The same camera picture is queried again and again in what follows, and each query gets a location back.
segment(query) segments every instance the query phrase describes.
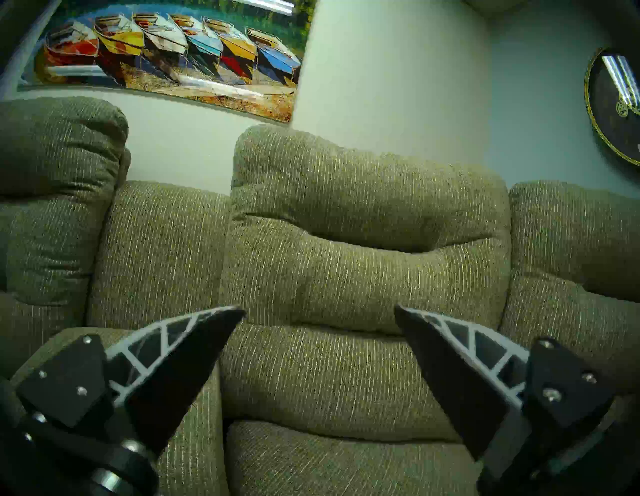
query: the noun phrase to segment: green upholstery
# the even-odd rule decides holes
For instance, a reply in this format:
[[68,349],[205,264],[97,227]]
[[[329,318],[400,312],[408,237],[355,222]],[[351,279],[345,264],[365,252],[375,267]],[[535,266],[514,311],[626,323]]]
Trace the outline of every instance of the green upholstery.
[[226,349],[227,417],[368,440],[459,439],[404,339],[240,324]]
[[615,379],[640,374],[640,201],[561,182],[517,184],[513,272],[500,331],[550,335]]
[[231,199],[220,303],[248,316],[221,357],[225,416],[367,440],[457,439],[393,307],[498,325],[510,251],[502,180],[258,126],[238,141]]
[[83,324],[104,216],[131,160],[128,132],[101,100],[0,104],[0,374]]
[[96,257],[87,324],[137,329],[216,307],[228,203],[169,184],[120,188]]
[[462,445],[324,438],[265,422],[227,435],[235,495],[475,495],[480,468]]
[[[127,182],[104,225],[87,323],[137,329],[217,306],[228,204],[208,191]],[[164,496],[228,495],[219,369],[158,461]]]
[[[105,348],[131,331],[100,328],[66,329],[47,341],[15,374],[16,387],[35,369],[86,334],[100,336]],[[216,366],[169,446],[156,463],[164,496],[227,496],[223,452],[220,368]]]

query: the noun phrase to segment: rowboat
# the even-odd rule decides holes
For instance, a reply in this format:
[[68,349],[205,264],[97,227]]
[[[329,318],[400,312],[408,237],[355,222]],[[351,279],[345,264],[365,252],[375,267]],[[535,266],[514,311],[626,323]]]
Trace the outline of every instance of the rowboat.
[[209,17],[203,17],[202,22],[206,28],[219,36],[225,46],[220,60],[245,81],[250,82],[253,79],[253,69],[258,62],[258,48],[255,43],[229,22]]
[[136,14],[133,20],[159,50],[180,55],[186,52],[187,38],[172,20],[165,19],[157,12]]
[[291,79],[294,78],[301,66],[300,60],[282,43],[281,39],[252,28],[246,28],[246,35],[256,44],[265,62],[287,74]]
[[145,47],[142,29],[122,14],[96,18],[93,30],[103,46],[116,55],[138,56]]
[[236,57],[255,62],[258,56],[258,48],[242,32],[238,31],[233,24],[222,20],[203,18],[204,25],[214,31]]
[[47,35],[45,41],[47,64],[50,66],[93,65],[98,56],[99,47],[98,37],[91,28],[74,20]]
[[204,55],[212,55],[219,58],[224,50],[224,45],[219,36],[211,29],[204,26],[199,20],[190,15],[171,14],[172,21],[181,28],[190,46]]

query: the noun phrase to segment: white wall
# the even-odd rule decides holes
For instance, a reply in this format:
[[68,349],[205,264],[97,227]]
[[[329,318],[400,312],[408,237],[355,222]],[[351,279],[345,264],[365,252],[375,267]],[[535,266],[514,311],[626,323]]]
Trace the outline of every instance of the white wall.
[[594,134],[584,76],[608,34],[577,0],[534,0],[491,26],[492,115],[486,165],[508,186],[537,179],[640,197],[636,166]]
[[[129,120],[130,179],[229,193],[236,139],[265,119],[124,90],[16,92],[37,38],[7,71],[4,98],[108,100]],[[490,96],[488,29],[461,1],[319,0],[291,125],[347,147],[482,163]]]

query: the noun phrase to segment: textured fabric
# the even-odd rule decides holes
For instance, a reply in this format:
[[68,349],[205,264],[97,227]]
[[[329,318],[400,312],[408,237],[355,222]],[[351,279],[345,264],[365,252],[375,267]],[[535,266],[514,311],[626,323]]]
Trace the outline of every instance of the textured fabric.
[[480,468],[459,444],[377,444],[323,438],[263,422],[227,435],[234,495],[475,495]]
[[156,467],[163,496],[229,494],[217,365]]
[[613,378],[640,376],[640,202],[560,182],[511,190],[513,274],[501,332],[550,335]]
[[502,180],[258,126],[236,145],[232,185],[220,304],[248,315],[221,358],[225,416],[456,439],[393,308],[497,327],[509,282]]
[[459,440],[404,339],[240,324],[220,364],[227,417],[368,440]]
[[[11,383],[17,387],[35,369],[81,336],[97,334],[104,347],[108,348],[130,333],[100,328],[66,329],[47,341],[16,372]],[[158,459],[156,469],[160,476],[159,493],[164,496],[228,495],[218,366]]]
[[105,222],[87,323],[135,329],[218,306],[228,201],[153,182],[120,188]]
[[398,334],[400,302],[498,326],[510,213],[493,173],[258,126],[238,141],[232,186],[220,295],[249,322]]
[[128,166],[122,112],[89,98],[0,104],[0,373],[83,324],[100,231]]

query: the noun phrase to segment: canvas print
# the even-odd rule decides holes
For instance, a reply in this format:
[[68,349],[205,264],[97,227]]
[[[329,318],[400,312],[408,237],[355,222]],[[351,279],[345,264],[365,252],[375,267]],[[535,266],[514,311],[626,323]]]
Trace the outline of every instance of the canvas print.
[[128,88],[288,122],[316,1],[63,0],[21,85]]

